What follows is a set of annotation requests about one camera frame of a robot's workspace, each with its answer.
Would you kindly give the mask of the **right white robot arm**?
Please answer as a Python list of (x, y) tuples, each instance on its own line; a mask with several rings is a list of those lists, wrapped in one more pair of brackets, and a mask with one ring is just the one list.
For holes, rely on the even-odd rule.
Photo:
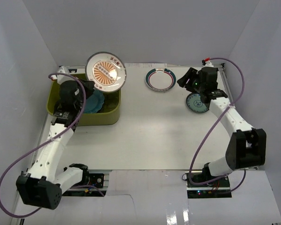
[(219, 177), (233, 171), (264, 165), (266, 160), (266, 132), (246, 122), (231, 105), (227, 94), (218, 88), (218, 69), (189, 68), (177, 83), (191, 93), (199, 94), (201, 102), (210, 110), (230, 136), (225, 155), (206, 163), (200, 174), (195, 174), (195, 183), (203, 182), (213, 187)]

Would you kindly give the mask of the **teal scalloped plate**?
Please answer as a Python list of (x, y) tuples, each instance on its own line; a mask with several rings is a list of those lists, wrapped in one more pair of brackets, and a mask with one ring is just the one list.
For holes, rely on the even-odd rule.
[(93, 94), (87, 99), (84, 108), (84, 113), (93, 114), (101, 110), (104, 104), (104, 95), (102, 92), (95, 90)]

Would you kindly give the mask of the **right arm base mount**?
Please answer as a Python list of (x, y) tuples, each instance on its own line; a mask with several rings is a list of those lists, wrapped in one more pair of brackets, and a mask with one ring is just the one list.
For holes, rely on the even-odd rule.
[(181, 179), (186, 182), (188, 199), (231, 198), (230, 182), (228, 176), (205, 185), (193, 185), (189, 182), (188, 172)]

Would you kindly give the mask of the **small green blue patterned plate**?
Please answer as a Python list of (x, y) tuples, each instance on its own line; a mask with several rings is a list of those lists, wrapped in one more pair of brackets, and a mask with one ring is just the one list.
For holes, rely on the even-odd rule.
[(186, 106), (195, 113), (206, 113), (209, 109), (202, 103), (200, 95), (191, 93), (186, 97)]

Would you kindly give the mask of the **white plate with teal rim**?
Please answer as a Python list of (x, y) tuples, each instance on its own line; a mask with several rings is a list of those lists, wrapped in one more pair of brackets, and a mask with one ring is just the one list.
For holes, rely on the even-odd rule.
[(176, 84), (175, 74), (167, 68), (154, 68), (145, 76), (146, 85), (155, 92), (167, 92)]

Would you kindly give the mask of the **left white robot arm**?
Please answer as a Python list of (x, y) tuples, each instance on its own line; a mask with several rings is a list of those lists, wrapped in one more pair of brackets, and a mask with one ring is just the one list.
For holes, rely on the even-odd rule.
[(71, 164), (56, 175), (61, 155), (73, 136), (78, 116), (84, 111), (83, 103), (94, 91), (93, 81), (74, 80), (59, 86), (59, 99), (55, 103), (47, 140), (34, 165), (26, 175), (16, 181), (17, 190), (24, 204), (54, 210), (62, 194), (73, 186), (85, 187), (89, 183), (88, 167)]

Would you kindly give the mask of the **white plate with orange pattern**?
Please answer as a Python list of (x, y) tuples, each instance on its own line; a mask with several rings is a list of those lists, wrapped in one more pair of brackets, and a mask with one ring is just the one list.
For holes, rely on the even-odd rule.
[(120, 90), (126, 82), (126, 67), (118, 56), (110, 52), (91, 55), (85, 66), (85, 76), (104, 93)]

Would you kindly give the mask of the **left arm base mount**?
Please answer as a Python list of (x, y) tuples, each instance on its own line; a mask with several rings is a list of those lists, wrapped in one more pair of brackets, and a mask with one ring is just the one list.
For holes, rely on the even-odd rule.
[(62, 196), (69, 197), (104, 197), (107, 186), (104, 184), (104, 173), (89, 173), (87, 187), (74, 188), (66, 191)]

